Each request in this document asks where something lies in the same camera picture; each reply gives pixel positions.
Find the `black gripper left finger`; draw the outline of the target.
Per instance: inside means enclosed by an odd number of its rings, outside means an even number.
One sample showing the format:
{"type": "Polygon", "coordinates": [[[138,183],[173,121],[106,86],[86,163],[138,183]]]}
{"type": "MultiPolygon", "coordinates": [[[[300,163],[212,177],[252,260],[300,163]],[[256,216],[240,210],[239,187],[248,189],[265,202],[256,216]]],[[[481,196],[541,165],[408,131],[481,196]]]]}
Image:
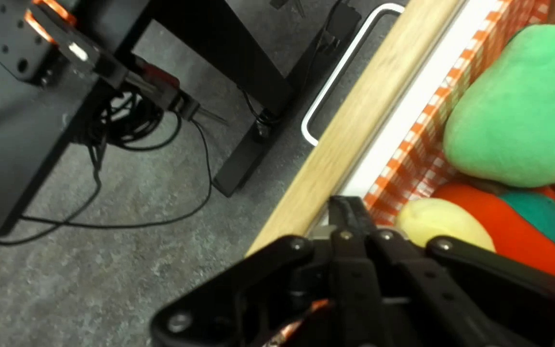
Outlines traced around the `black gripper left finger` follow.
{"type": "Polygon", "coordinates": [[[366,237],[375,229],[356,196],[331,196],[329,235],[283,235],[160,308],[152,347],[262,347],[298,323],[287,347],[377,347],[381,314],[366,237]]]}

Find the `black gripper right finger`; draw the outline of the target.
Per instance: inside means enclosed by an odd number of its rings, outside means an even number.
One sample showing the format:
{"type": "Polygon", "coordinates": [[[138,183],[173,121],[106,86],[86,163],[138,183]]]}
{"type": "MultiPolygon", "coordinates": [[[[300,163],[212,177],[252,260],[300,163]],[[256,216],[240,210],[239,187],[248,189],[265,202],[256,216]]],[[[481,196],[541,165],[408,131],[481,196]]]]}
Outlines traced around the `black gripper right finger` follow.
{"type": "Polygon", "coordinates": [[[391,347],[555,347],[555,275],[447,235],[418,246],[395,223],[366,252],[391,347]]]}

